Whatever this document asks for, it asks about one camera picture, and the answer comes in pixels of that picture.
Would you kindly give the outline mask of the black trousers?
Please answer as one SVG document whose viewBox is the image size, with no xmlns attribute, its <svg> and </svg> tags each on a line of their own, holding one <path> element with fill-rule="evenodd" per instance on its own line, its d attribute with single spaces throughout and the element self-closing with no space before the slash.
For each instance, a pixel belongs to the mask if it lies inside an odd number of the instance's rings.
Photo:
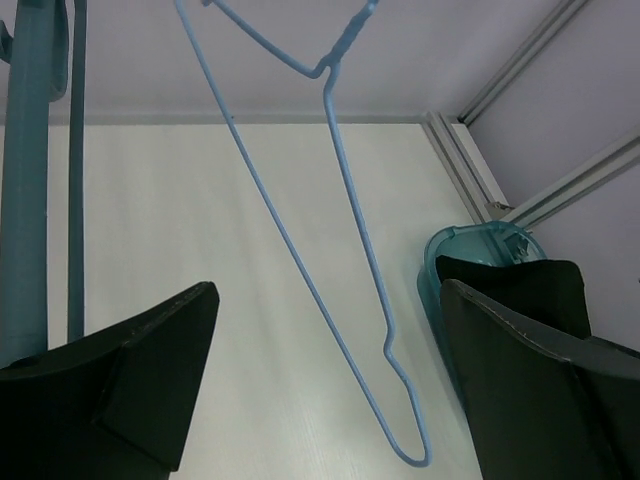
<svg viewBox="0 0 640 480">
<path fill-rule="evenodd" d="M 574 337 L 591 335 L 585 284 L 567 260 L 536 260 L 489 266 L 441 255 L 439 280 L 458 280 L 505 307 Z"/>
</svg>

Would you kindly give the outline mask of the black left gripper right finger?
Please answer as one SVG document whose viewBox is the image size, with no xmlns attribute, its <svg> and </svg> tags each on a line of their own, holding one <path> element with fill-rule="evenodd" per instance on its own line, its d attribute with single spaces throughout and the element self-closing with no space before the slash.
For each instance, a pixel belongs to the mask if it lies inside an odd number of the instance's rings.
<svg viewBox="0 0 640 480">
<path fill-rule="evenodd" d="M 457 280 L 441 287 L 485 479 L 636 479 L 639 355 L 578 339 Z"/>
</svg>

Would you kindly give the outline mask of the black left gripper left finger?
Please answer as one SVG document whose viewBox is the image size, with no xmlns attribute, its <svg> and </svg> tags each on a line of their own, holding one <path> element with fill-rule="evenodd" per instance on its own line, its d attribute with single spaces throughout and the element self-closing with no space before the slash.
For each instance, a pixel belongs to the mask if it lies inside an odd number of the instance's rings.
<svg viewBox="0 0 640 480">
<path fill-rule="evenodd" d="M 186 446 L 220 304 L 199 282 L 1 371 L 4 479 L 166 479 Z"/>
</svg>

